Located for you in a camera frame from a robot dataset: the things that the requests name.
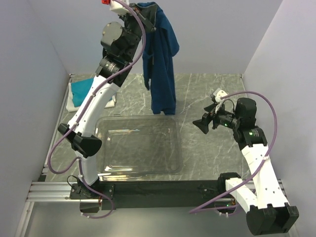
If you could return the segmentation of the dark blue t-shirt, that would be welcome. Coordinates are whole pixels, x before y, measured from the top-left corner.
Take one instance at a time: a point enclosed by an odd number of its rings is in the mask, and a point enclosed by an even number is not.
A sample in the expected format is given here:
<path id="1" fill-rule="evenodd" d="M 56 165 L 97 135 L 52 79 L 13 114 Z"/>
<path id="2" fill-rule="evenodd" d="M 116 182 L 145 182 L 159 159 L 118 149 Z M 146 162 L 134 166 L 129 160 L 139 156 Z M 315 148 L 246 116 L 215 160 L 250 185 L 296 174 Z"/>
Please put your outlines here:
<path id="1" fill-rule="evenodd" d="M 180 45 L 171 23 L 156 2 L 140 2 L 137 5 L 142 10 L 157 7 L 151 20 L 156 30 L 146 34 L 146 46 L 142 55 L 144 83 L 151 92 L 152 112 L 174 115 L 176 93 L 172 58 L 178 53 Z"/>

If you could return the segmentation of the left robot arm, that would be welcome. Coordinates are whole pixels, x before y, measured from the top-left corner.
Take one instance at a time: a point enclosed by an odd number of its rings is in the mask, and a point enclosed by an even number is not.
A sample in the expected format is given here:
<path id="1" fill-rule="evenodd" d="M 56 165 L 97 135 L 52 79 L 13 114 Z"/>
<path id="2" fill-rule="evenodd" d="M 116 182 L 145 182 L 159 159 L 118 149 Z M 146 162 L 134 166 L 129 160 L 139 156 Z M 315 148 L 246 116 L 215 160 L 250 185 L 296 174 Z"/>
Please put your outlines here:
<path id="1" fill-rule="evenodd" d="M 121 88 L 133 65 L 141 58 L 137 47 L 146 44 L 146 34 L 155 31 L 158 5 L 141 6 L 127 0 L 104 0 L 110 10 L 123 23 L 110 22 L 102 33 L 101 59 L 92 86 L 79 110 L 67 124 L 60 124 L 58 131 L 66 138 L 78 156 L 81 192 L 94 198 L 99 192 L 96 154 L 102 141 L 95 137 L 95 125 L 102 110 Z"/>

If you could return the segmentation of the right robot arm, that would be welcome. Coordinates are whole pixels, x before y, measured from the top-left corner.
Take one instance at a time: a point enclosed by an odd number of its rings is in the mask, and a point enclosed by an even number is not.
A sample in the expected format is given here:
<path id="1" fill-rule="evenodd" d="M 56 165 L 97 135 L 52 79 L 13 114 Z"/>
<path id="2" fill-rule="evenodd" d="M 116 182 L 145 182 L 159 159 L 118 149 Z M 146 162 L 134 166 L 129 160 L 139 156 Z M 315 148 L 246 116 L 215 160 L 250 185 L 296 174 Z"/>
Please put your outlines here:
<path id="1" fill-rule="evenodd" d="M 276 178 L 268 151 L 266 136 L 256 125 L 256 102 L 239 98 L 232 113 L 222 102 L 205 108 L 201 119 L 193 121 L 204 134 L 222 125 L 233 131 L 233 137 L 245 158 L 251 176 L 242 180 L 233 173 L 218 178 L 218 196 L 191 210 L 197 213 L 222 197 L 231 195 L 246 213 L 246 222 L 254 236 L 288 232 L 299 217 L 296 206 L 289 204 Z"/>

